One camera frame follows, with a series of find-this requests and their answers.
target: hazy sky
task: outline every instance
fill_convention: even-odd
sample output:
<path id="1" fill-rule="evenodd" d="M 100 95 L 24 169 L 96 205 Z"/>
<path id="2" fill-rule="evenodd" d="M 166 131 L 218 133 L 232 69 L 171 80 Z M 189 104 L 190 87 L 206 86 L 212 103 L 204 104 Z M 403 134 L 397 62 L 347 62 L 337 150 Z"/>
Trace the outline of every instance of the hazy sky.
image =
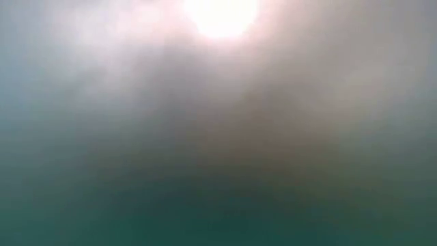
<path id="1" fill-rule="evenodd" d="M 175 224 L 170 234 L 188 227 L 193 231 L 184 233 L 195 235 L 193 228 L 214 223 L 214 216 L 187 212 L 200 218 L 191 224 L 184 208 L 168 204 L 193 199 L 184 204 L 197 207 L 193 193 L 217 190 L 223 194 L 214 201 L 241 190 L 266 192 L 265 206 L 284 210 L 272 218 L 287 218 L 264 221 L 278 226 L 266 234 L 303 228 L 294 238 L 301 245 L 434 245 L 426 229 L 437 227 L 437 3 L 260 4 L 243 36 L 215 40 L 197 32 L 180 1 L 2 0 L 0 217 L 7 219 L 0 221 L 0 245 L 108 245 L 102 226 L 109 224 L 109 234 L 129 231 L 109 222 L 111 216 L 141 227 L 119 211 L 146 217 L 152 208 L 155 219 Z M 166 191 L 154 191 L 161 185 Z M 289 196 L 305 215 L 326 202 L 320 216 L 340 216 L 338 228 L 293 214 L 294 203 L 281 198 Z M 123 199 L 131 205 L 120 205 Z M 54 219 L 69 218 L 64 210 L 74 210 L 75 202 L 82 212 L 71 216 L 82 222 Z M 202 202 L 202 208 L 211 203 Z M 166 217 L 156 206 L 173 212 Z M 359 219 L 343 214 L 345 206 Z M 101 210 L 106 219 L 96 222 Z M 92 232 L 78 236 L 85 225 Z M 232 238 L 237 228 L 208 230 L 205 240 Z M 263 233 L 257 230 L 245 233 Z M 302 235 L 311 230 L 325 239 L 306 243 Z M 142 234 L 132 231 L 120 238 Z M 248 242 L 226 240 L 217 245 Z M 282 240 L 293 243 L 292 236 Z"/>

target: sun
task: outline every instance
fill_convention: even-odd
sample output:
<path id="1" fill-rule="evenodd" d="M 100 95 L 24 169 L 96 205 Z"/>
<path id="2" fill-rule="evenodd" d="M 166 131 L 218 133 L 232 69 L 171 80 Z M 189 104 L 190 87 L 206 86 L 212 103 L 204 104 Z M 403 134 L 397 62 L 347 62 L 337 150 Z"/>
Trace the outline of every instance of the sun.
<path id="1" fill-rule="evenodd" d="M 202 35 L 234 38 L 255 21 L 258 0 L 185 0 L 184 10 Z"/>

